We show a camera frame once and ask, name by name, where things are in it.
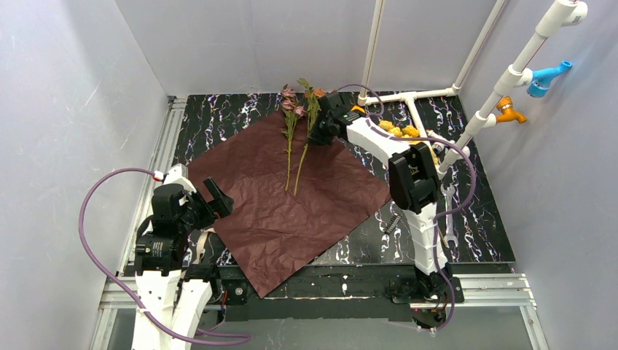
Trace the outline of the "orange fake flower stem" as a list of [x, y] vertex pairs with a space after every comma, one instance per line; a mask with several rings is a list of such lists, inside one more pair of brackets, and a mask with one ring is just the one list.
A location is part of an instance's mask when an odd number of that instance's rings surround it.
[[314, 88], [309, 83], [309, 81], [307, 81], [305, 78], [299, 78], [297, 82], [301, 86], [303, 86], [305, 89], [305, 99], [307, 100], [308, 105], [307, 105], [307, 138], [305, 141], [305, 145], [302, 149], [302, 155], [300, 158], [300, 162], [299, 162], [298, 169], [297, 169], [297, 175], [296, 175], [295, 182], [294, 182], [294, 194], [295, 195], [297, 194], [299, 183], [300, 183], [302, 165], [305, 161], [305, 156], [308, 152], [309, 136], [310, 136], [312, 127], [315, 125], [316, 120], [318, 118], [318, 114], [321, 110], [318, 100], [321, 97], [324, 97], [326, 95], [325, 90], [323, 90], [322, 88]]

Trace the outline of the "maroon wrapping paper sheet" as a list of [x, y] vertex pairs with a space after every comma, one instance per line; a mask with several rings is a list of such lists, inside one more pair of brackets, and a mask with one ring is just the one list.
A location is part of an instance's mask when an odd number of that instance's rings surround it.
[[210, 198], [212, 178], [234, 201], [214, 225], [224, 245], [264, 297], [300, 268], [374, 215], [391, 196], [341, 142], [306, 146], [306, 127], [294, 141], [273, 112], [216, 145], [188, 166], [190, 181]]

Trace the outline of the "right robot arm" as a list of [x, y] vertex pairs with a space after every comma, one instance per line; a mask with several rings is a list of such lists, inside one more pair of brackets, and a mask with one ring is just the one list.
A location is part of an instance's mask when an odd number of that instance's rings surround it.
[[340, 93], [318, 98], [318, 105], [309, 142], [327, 145], [339, 138], [361, 147], [388, 167], [391, 199], [402, 210], [413, 243], [415, 291], [422, 298], [451, 298], [455, 291], [453, 272], [434, 221], [440, 180], [429, 146], [383, 130], [365, 114], [346, 106]]

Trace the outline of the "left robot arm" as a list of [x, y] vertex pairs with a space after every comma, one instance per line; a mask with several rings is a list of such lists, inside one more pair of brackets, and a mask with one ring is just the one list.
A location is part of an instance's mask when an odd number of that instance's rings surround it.
[[190, 349], [200, 316], [213, 295], [212, 268], [183, 268], [189, 236], [231, 214], [233, 200], [212, 178], [206, 201], [181, 180], [157, 187], [147, 231], [135, 249], [138, 305], [133, 349]]

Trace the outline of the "yellow fake flower bunch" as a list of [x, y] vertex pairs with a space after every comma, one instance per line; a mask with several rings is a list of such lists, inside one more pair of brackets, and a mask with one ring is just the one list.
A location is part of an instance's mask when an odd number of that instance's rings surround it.
[[380, 120], [378, 123], [380, 129], [384, 130], [386, 133], [391, 136], [399, 137], [407, 139], [407, 142], [410, 144], [420, 144], [421, 141], [411, 141], [412, 138], [419, 138], [420, 131], [414, 127], [413, 125], [408, 125], [404, 128], [400, 128], [395, 126], [391, 121], [388, 120]]

